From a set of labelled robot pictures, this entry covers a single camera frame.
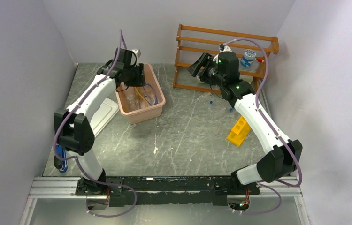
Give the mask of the amber rubber tubing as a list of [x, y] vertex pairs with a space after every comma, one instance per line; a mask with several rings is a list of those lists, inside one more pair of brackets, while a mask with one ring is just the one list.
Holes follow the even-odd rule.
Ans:
[[135, 87], [134, 88], [135, 93], [136, 93], [136, 99], [138, 101], [138, 108], [139, 109], [143, 109], [147, 107], [147, 102], [143, 96], [143, 94], [141, 93], [141, 88], [140, 87]]

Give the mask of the blue safety glasses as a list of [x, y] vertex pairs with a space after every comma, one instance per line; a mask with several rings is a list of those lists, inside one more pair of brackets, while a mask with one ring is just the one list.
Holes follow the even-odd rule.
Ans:
[[143, 97], [149, 106], [158, 104], [158, 97], [156, 95], [155, 89], [148, 82], [143, 86]]

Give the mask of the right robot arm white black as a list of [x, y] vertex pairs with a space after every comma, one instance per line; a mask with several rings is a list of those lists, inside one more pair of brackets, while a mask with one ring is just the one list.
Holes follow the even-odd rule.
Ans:
[[250, 183], [271, 183], [293, 171], [301, 173], [301, 142], [291, 140], [280, 130], [259, 103], [252, 86], [240, 80], [239, 59], [234, 52], [221, 52], [216, 57], [205, 52], [187, 70], [200, 81], [219, 87], [222, 98], [247, 121], [264, 150], [259, 162], [232, 173], [235, 178], [230, 188], [235, 194], [242, 194]]

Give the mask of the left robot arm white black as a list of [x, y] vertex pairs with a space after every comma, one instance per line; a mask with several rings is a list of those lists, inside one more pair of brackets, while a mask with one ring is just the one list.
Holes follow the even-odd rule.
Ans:
[[117, 48], [114, 59], [101, 66], [93, 82], [74, 103], [54, 113], [53, 145], [61, 146], [67, 155], [54, 150], [60, 161], [74, 160], [82, 172], [82, 180], [95, 195], [106, 191], [104, 169], [92, 150], [95, 135], [90, 122], [103, 101], [118, 87], [142, 87], [146, 84], [144, 65], [139, 63], [139, 49]]

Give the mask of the wooden shelf rack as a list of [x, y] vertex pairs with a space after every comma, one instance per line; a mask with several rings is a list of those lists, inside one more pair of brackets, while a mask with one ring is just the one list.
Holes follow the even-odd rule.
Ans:
[[[200, 80], [194, 82], [186, 69], [197, 61], [202, 53], [215, 56], [219, 53], [219, 44], [233, 39], [237, 39], [237, 42], [231, 43], [229, 46], [239, 58], [242, 57], [246, 49], [254, 50], [256, 58], [264, 58], [265, 55], [276, 55], [280, 50], [278, 37], [276, 36], [271, 37], [180, 24], [176, 35], [177, 50], [174, 60], [173, 88], [219, 94], [219, 89], [213, 85], [209, 86]], [[265, 62], [259, 63], [255, 60], [250, 67], [240, 66], [240, 78], [248, 81], [254, 90], [257, 90], [265, 74], [265, 65]]]

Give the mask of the pink plastic bin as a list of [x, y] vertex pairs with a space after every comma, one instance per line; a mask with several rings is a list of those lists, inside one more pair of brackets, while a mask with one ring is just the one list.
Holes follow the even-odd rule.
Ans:
[[166, 103], [163, 91], [152, 65], [144, 63], [146, 85], [130, 87], [116, 93], [120, 113], [131, 123], [136, 124], [158, 117]]

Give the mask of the white bin lid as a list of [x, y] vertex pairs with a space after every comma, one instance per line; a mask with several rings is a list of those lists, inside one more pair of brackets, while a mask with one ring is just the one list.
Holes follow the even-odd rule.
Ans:
[[106, 98], [100, 105], [99, 109], [90, 120], [90, 125], [95, 137], [97, 137], [104, 127], [112, 120], [112, 118], [119, 112], [119, 105]]

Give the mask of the blue white jar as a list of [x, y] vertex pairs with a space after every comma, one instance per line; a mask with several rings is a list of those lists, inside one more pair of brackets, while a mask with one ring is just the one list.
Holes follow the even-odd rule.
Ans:
[[256, 52], [252, 49], [246, 49], [242, 54], [240, 63], [244, 67], [250, 67], [256, 60]]

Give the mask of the red capped tube on shelf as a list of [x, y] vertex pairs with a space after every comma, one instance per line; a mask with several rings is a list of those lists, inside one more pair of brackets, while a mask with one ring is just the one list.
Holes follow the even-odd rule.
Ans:
[[258, 61], [259, 63], [263, 63], [265, 60], [263, 58], [256, 58], [256, 61]]

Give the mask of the yellow test tube rack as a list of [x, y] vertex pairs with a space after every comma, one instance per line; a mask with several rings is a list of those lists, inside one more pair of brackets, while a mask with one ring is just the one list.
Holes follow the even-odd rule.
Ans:
[[226, 139], [232, 144], [240, 147], [250, 131], [251, 127], [247, 120], [243, 116], [240, 116]]

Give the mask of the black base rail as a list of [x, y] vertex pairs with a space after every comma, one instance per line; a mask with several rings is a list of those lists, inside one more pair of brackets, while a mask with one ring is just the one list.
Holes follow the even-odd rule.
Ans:
[[257, 183], [238, 184], [230, 175], [138, 177], [107, 176], [107, 185], [87, 178], [77, 182], [75, 195], [108, 197], [110, 207], [126, 205], [201, 204], [227, 206], [228, 197], [259, 195]]

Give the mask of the aluminium frame rail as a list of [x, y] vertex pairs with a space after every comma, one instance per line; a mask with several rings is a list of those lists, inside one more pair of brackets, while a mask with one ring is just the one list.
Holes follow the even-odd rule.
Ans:
[[[109, 207], [108, 197], [94, 197], [75, 195], [75, 189], [80, 177], [36, 177], [32, 183], [27, 203], [21, 218], [22, 225], [28, 225], [31, 222], [36, 203], [39, 199], [78, 199], [78, 200], [92, 200], [96, 204], [103, 203]], [[272, 182], [268, 184], [258, 184], [260, 189], [259, 195], [247, 195], [246, 197], [277, 197], [282, 199], [284, 197], [292, 197], [294, 199], [299, 221], [303, 225], [310, 224], [309, 216], [306, 211], [306, 206], [303, 200], [303, 194], [298, 187], [289, 187], [288, 185], [279, 182]], [[241, 199], [235, 195], [228, 197], [228, 199]]]

